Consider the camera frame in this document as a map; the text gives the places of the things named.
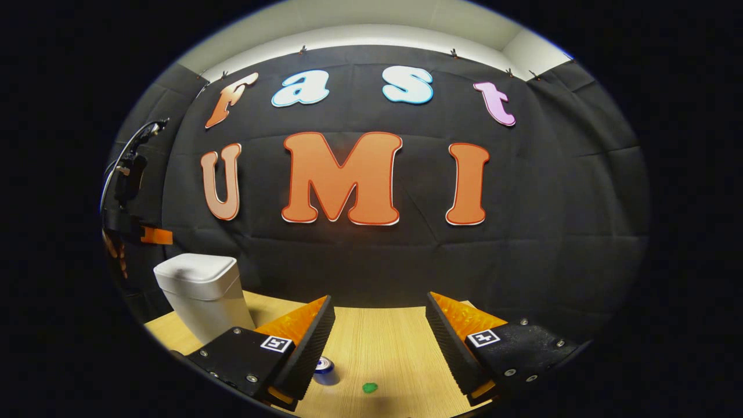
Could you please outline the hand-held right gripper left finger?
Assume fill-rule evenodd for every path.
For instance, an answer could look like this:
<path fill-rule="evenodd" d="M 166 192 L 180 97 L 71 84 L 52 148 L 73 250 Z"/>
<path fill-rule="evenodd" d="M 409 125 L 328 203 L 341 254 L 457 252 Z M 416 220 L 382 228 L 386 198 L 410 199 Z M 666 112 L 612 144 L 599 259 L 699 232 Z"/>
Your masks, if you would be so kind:
<path fill-rule="evenodd" d="M 230 328 L 187 355 L 187 365 L 253 401 L 295 411 L 335 318 L 331 296 L 323 296 L 255 330 Z"/>

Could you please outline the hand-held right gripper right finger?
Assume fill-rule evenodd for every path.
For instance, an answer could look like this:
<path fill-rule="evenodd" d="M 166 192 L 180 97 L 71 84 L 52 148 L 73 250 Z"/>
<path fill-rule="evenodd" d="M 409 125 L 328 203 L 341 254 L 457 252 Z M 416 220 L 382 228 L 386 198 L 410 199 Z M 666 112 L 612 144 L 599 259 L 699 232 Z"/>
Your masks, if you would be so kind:
<path fill-rule="evenodd" d="M 506 321 L 432 291 L 427 293 L 427 322 L 470 406 L 546 385 L 591 344 L 529 318 Z"/>

